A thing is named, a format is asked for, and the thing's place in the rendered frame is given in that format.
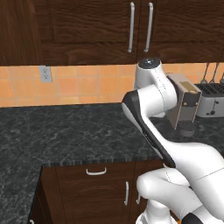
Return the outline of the dark wood drawer front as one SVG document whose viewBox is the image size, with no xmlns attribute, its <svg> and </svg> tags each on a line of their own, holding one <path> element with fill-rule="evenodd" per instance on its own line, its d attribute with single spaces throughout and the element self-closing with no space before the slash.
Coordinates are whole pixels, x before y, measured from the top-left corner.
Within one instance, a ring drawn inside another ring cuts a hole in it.
<svg viewBox="0 0 224 224">
<path fill-rule="evenodd" d="M 56 169 L 60 181 L 79 182 L 84 179 L 130 179 L 135 168 L 134 162 L 83 164 L 61 166 Z"/>
</svg>

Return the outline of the dark wood base cupboard door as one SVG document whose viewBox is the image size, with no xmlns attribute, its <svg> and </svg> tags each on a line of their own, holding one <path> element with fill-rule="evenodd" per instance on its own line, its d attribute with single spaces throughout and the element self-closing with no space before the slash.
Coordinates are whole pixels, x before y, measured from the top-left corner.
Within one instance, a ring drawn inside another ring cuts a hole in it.
<svg viewBox="0 0 224 224">
<path fill-rule="evenodd" d="M 129 215 L 129 224 L 136 224 L 137 217 L 144 211 L 147 206 L 147 200 L 144 198 L 140 199 L 140 202 L 137 203 L 138 192 L 137 192 L 137 178 L 150 171 L 160 169 L 163 167 L 163 163 L 160 159 L 153 159 L 147 161 L 136 161 L 136 168 L 134 173 L 134 180 L 132 185 L 132 196 L 130 203 L 130 215 Z"/>
<path fill-rule="evenodd" d="M 124 205 L 125 182 L 129 201 Z M 67 224 L 129 224 L 132 179 L 60 181 Z"/>
</svg>

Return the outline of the beige coffee machine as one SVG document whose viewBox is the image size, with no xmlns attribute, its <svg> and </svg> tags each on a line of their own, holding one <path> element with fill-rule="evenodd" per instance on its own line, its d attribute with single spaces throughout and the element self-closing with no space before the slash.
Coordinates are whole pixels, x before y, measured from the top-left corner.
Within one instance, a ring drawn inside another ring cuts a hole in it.
<svg viewBox="0 0 224 224">
<path fill-rule="evenodd" d="M 201 90 L 183 74 L 169 73 L 167 78 L 178 92 L 178 103 L 166 115 L 171 126 L 183 137 L 192 137 L 195 131 L 194 119 L 200 103 Z"/>
</svg>

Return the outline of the silver toaster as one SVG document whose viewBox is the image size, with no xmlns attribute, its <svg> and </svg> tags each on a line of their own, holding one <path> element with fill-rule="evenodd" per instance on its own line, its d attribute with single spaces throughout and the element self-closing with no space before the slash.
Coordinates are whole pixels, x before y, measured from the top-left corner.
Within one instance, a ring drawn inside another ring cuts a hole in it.
<svg viewBox="0 0 224 224">
<path fill-rule="evenodd" d="M 201 90 L 197 116 L 224 117 L 224 85 L 220 83 L 196 84 Z"/>
</svg>

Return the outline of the dark wood tall cupboard panel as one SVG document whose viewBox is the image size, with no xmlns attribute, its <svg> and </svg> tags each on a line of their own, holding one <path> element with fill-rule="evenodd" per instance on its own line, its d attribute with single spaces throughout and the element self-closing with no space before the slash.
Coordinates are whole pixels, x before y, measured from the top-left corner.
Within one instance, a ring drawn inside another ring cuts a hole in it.
<svg viewBox="0 0 224 224">
<path fill-rule="evenodd" d="M 44 65 L 32 0 L 0 0 L 0 66 Z"/>
</svg>

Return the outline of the white wall socket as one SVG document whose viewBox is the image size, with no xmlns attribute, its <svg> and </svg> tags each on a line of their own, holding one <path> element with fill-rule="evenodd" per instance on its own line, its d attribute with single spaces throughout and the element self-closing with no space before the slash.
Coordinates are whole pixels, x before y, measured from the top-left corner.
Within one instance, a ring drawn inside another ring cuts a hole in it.
<svg viewBox="0 0 224 224">
<path fill-rule="evenodd" d="M 52 82 L 52 73 L 51 68 L 49 66 L 39 66 L 38 67 L 40 79 L 42 82 Z"/>
</svg>

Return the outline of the dark wood wall cupboard door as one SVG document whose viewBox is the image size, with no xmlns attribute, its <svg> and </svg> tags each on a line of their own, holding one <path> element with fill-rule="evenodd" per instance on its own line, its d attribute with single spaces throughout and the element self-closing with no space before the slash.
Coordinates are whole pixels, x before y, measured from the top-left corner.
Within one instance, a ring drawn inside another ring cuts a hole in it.
<svg viewBox="0 0 224 224">
<path fill-rule="evenodd" d="M 144 52 L 149 2 L 153 3 L 150 47 Z M 137 57 L 163 63 L 217 62 L 222 52 L 224 0 L 142 0 Z"/>
<path fill-rule="evenodd" d="M 130 3 L 135 4 L 132 52 Z M 48 66 L 122 65 L 137 60 L 141 0 L 35 0 Z"/>
</svg>

